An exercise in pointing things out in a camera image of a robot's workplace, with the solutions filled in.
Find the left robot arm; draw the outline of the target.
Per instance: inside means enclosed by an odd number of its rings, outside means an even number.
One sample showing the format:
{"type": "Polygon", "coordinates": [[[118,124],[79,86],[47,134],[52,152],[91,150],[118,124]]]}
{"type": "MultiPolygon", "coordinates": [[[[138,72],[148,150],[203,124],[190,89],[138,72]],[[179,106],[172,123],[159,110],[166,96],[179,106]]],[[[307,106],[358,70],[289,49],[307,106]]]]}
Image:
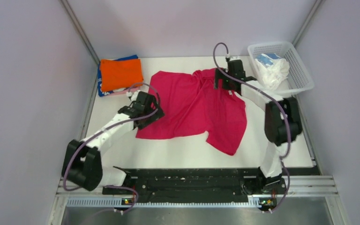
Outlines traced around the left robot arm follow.
{"type": "Polygon", "coordinates": [[[67,181],[88,191],[99,186],[114,186],[121,194],[130,191],[132,182],[126,178],[127,173],[115,166],[104,167],[102,157],[124,134],[146,128],[165,114],[159,94],[137,90],[127,95],[131,103],[120,108],[107,124],[93,135],[67,145],[61,171],[66,191],[75,190],[67,187],[67,181]]]}

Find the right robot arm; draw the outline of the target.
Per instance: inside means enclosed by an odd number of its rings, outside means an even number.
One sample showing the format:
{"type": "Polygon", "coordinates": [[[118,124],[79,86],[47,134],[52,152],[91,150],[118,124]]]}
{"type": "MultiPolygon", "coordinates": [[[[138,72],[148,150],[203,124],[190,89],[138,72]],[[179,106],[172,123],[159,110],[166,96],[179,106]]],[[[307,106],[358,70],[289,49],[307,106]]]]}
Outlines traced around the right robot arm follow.
{"type": "Polygon", "coordinates": [[[282,97],[264,92],[260,83],[252,76],[246,76],[239,57],[227,56],[227,67],[216,68],[214,88],[239,93],[265,113],[264,132],[268,145],[255,179],[241,182],[241,190],[249,195],[271,193],[276,188],[285,188],[282,178],[284,158],[290,153],[290,146],[302,132],[298,101],[294,97],[282,97]]]}

